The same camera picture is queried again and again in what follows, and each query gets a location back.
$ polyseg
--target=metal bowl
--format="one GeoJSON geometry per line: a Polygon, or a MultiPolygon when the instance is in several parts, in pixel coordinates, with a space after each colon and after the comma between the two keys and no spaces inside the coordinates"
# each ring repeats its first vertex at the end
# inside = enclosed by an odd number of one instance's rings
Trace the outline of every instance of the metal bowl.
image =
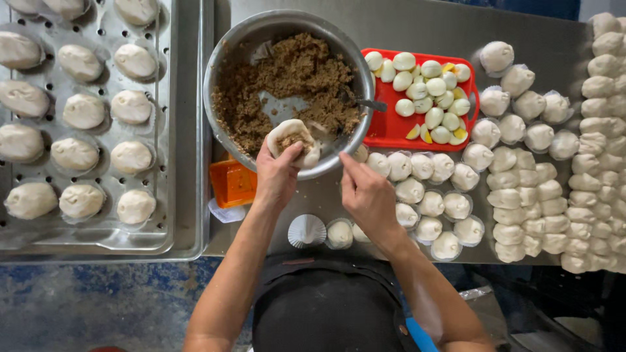
{"type": "MultiPolygon", "coordinates": [[[[315,38],[326,40],[331,53],[343,55],[344,62],[353,69],[354,79],[351,82],[351,88],[356,98],[374,99],[374,83],[361,51],[345,33],[325,19],[303,11],[275,10],[259,13],[243,20],[231,28],[213,50],[204,76],[202,95],[215,138],[233,157],[254,172],[257,170],[255,160],[243,154],[230,139],[228,133],[217,123],[212,94],[218,83],[220,66],[223,63],[250,62],[253,53],[266,45],[266,42],[276,43],[299,33],[311,33],[315,38]],[[240,46],[240,43],[247,43],[247,45],[240,46]]],[[[330,146],[324,148],[317,166],[301,170],[298,173],[298,180],[314,179],[339,166],[340,151],[352,155],[359,148],[367,133],[372,113],[371,108],[360,106],[359,114],[363,118],[354,133],[351,136],[342,135],[330,146]]]]}

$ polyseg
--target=black apron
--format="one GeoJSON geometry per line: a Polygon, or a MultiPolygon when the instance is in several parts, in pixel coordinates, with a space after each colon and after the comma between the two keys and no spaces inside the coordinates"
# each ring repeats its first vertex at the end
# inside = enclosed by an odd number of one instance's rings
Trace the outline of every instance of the black apron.
{"type": "Polygon", "coordinates": [[[255,352],[419,352],[387,262],[268,257],[256,292],[255,352]]]}

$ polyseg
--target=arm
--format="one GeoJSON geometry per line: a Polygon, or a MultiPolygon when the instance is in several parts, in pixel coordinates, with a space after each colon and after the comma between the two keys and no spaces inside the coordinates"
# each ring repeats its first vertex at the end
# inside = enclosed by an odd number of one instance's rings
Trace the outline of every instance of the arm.
{"type": "Polygon", "coordinates": [[[425,311],[439,315],[443,329],[439,347],[443,351],[494,351],[475,313],[398,224],[393,186],[348,154],[339,156],[344,164],[344,207],[389,259],[416,320],[420,321],[425,311]]]}
{"type": "Polygon", "coordinates": [[[193,310],[183,351],[232,349],[250,311],[276,220],[294,193],[298,170],[289,165],[301,150],[302,143],[297,142],[274,160],[263,143],[254,203],[193,310]]]}

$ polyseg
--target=red cutting board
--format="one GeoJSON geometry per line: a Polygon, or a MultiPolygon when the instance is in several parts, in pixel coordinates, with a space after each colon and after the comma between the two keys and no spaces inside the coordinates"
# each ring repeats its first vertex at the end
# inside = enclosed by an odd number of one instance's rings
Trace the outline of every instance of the red cutting board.
{"type": "MultiPolygon", "coordinates": [[[[370,51],[378,51],[382,54],[383,58],[388,58],[390,60],[393,60],[393,58],[400,53],[400,51],[372,48],[363,49],[361,50],[361,53],[365,55],[370,51]]],[[[476,118],[478,117],[478,112],[480,110],[480,102],[478,98],[478,90],[475,85],[475,72],[473,66],[467,62],[467,60],[461,58],[448,58],[445,56],[415,53],[413,53],[413,56],[415,56],[418,64],[422,64],[427,60],[435,60],[442,65],[445,63],[464,63],[468,65],[469,70],[471,71],[470,78],[463,83],[458,83],[457,86],[461,87],[468,97],[472,94],[472,92],[474,93],[476,106],[472,117],[468,118],[468,115],[472,114],[471,110],[467,115],[461,116],[463,121],[465,121],[465,127],[467,128],[468,134],[471,133],[471,129],[474,127],[474,122],[476,122],[476,118]]],[[[405,138],[406,134],[409,133],[413,127],[415,127],[416,123],[423,125],[425,114],[416,113],[409,117],[402,117],[398,115],[396,113],[396,103],[400,99],[406,99],[406,94],[403,91],[395,91],[391,82],[383,83],[380,78],[376,78],[376,94],[374,95],[374,99],[387,103],[387,112],[382,113],[380,111],[374,111],[372,123],[369,126],[365,139],[363,140],[363,142],[369,147],[457,152],[465,148],[470,141],[469,136],[465,142],[459,145],[437,144],[434,142],[432,144],[428,144],[419,137],[415,140],[408,140],[405,138]]]]}

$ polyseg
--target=orange container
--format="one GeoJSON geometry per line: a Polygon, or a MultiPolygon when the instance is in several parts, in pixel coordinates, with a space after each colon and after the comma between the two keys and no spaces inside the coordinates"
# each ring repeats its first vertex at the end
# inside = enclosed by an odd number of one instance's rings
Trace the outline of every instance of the orange container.
{"type": "Polygon", "coordinates": [[[238,161],[213,163],[208,173],[220,208],[250,204],[254,200],[257,194],[257,174],[238,161]]]}
{"type": "MultiPolygon", "coordinates": [[[[400,51],[372,48],[363,49],[361,50],[361,53],[365,55],[368,54],[370,51],[378,51],[382,54],[383,58],[390,60],[393,60],[393,58],[400,53],[400,51]]],[[[413,56],[415,56],[416,62],[420,65],[427,60],[435,60],[442,65],[445,63],[464,63],[468,65],[469,70],[471,71],[470,78],[463,83],[459,83],[457,86],[460,87],[465,92],[465,94],[467,94],[468,97],[472,93],[474,93],[476,99],[476,109],[474,110],[473,116],[470,117],[467,114],[459,116],[465,122],[467,132],[471,133],[471,129],[472,127],[474,127],[474,122],[476,122],[476,118],[478,117],[478,112],[480,110],[478,90],[476,89],[475,85],[476,75],[474,72],[474,67],[467,60],[461,58],[449,58],[446,56],[415,53],[413,53],[413,56]]],[[[459,145],[452,145],[437,144],[434,142],[432,144],[428,144],[419,137],[415,140],[408,140],[405,138],[406,134],[409,133],[409,131],[411,131],[413,127],[415,127],[416,123],[423,125],[424,116],[426,114],[416,113],[409,117],[403,117],[398,115],[396,113],[396,103],[400,99],[406,99],[406,94],[403,91],[395,91],[391,83],[383,83],[380,78],[376,78],[376,93],[374,95],[374,99],[387,103],[387,112],[383,113],[380,111],[374,111],[374,115],[372,116],[372,123],[370,124],[367,135],[363,140],[363,142],[369,147],[432,150],[438,152],[457,152],[465,148],[465,146],[467,146],[470,141],[470,138],[468,137],[465,142],[459,145]]]]}

